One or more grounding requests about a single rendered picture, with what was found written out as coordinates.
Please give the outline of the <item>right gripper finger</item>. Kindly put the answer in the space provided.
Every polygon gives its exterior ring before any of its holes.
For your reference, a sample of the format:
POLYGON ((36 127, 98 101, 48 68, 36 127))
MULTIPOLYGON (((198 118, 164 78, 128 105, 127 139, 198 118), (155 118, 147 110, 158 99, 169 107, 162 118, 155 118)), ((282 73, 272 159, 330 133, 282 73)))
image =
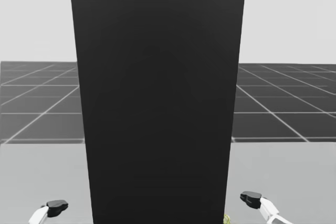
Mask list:
POLYGON ((275 205, 260 193, 244 191, 240 194, 240 199, 245 202, 248 207, 259 210, 266 224, 292 224, 283 218, 275 205))

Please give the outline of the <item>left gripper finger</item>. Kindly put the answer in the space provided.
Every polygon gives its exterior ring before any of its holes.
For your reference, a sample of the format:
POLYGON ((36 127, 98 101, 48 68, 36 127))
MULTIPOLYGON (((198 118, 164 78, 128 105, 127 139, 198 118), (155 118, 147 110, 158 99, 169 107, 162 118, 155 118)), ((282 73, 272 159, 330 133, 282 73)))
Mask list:
POLYGON ((32 214, 28 224, 44 224, 48 218, 59 216, 68 206, 65 200, 48 201, 32 214))

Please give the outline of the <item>black screen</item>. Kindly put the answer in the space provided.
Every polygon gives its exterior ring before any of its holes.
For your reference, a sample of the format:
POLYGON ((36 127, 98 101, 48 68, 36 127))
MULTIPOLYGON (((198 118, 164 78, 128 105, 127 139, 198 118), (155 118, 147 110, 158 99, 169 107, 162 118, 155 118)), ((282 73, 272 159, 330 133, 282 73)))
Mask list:
POLYGON ((245 0, 71 0, 94 224, 222 224, 245 0))

